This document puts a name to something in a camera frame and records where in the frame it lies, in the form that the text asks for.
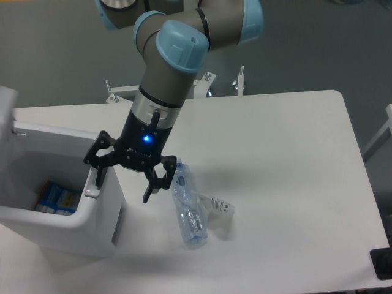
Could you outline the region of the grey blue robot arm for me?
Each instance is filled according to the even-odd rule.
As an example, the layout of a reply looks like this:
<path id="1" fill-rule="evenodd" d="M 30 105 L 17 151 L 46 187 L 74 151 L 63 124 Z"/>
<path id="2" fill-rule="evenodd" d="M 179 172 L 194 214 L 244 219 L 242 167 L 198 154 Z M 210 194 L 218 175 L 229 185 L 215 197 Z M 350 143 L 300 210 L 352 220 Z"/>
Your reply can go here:
<path id="1" fill-rule="evenodd" d="M 186 10 L 181 1 L 97 1 L 108 29 L 131 27 L 146 70 L 118 138 L 101 131 L 84 162 L 100 188 L 108 167 L 145 174 L 143 196 L 168 189 L 176 157 L 162 150 L 208 52 L 258 38 L 263 31 L 259 1 L 198 1 Z"/>

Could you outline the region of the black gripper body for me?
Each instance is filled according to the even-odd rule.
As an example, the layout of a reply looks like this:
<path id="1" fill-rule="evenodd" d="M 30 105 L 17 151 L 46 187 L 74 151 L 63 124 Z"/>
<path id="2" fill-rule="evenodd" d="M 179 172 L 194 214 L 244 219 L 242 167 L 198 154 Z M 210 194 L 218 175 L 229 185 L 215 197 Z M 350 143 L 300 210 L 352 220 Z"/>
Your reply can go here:
<path id="1" fill-rule="evenodd" d="M 158 127 L 161 112 L 154 110 L 148 122 L 138 119 L 130 112 L 121 135 L 115 143 L 118 164 L 137 172 L 154 169 L 161 163 L 162 150 L 171 128 Z"/>

